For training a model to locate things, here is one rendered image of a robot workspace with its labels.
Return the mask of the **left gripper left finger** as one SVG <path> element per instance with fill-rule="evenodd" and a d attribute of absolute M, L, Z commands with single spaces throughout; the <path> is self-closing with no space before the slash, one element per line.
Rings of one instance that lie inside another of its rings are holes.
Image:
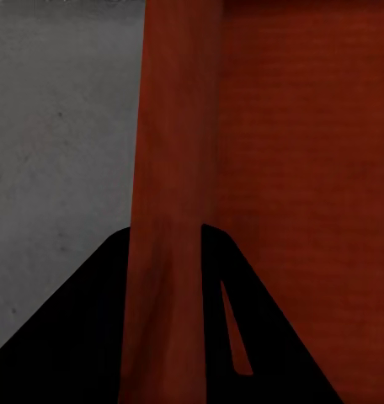
<path fill-rule="evenodd" d="M 0 404 L 119 404 L 130 230 L 109 236 L 0 348 Z"/>

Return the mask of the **storage box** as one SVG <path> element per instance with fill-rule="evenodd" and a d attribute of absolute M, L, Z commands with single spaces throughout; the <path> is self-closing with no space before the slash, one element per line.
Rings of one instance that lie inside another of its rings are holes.
<path fill-rule="evenodd" d="M 207 404 L 205 223 L 343 404 L 384 404 L 384 0 L 146 0 L 119 404 Z"/>

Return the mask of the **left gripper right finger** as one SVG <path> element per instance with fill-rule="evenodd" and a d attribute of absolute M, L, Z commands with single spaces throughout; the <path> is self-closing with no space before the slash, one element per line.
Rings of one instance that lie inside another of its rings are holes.
<path fill-rule="evenodd" d="M 343 404 L 234 240 L 201 225 L 207 404 Z M 253 375 L 234 370 L 225 286 Z"/>

